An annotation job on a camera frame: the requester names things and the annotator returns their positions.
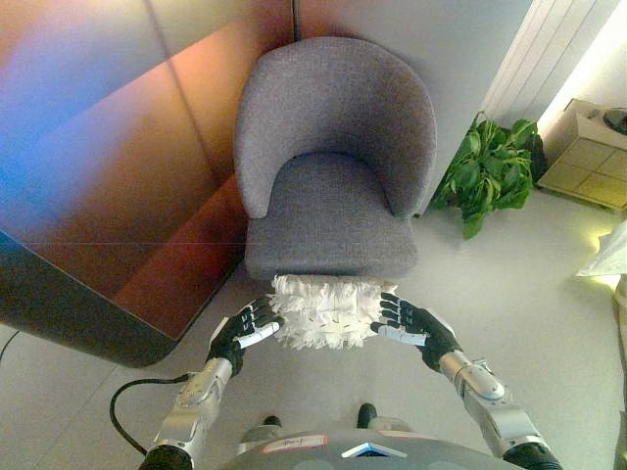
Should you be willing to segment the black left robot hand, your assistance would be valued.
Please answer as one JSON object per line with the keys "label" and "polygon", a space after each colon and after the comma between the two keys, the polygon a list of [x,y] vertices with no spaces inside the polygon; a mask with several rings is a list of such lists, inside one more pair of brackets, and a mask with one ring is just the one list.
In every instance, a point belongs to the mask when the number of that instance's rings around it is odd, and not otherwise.
{"label": "black left robot hand", "polygon": [[255,299],[220,323],[211,337],[207,361],[228,360],[234,377],[241,371],[245,350],[277,333],[283,325],[284,319],[272,311],[268,298]]}

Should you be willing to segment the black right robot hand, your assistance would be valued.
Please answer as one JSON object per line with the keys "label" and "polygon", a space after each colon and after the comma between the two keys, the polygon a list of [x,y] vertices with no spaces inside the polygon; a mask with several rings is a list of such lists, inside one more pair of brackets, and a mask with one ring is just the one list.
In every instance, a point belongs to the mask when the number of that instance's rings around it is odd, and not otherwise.
{"label": "black right robot hand", "polygon": [[370,324],[378,336],[418,348],[423,362],[440,372],[440,359],[462,352],[454,331],[436,315],[390,293],[380,296],[379,319]]}

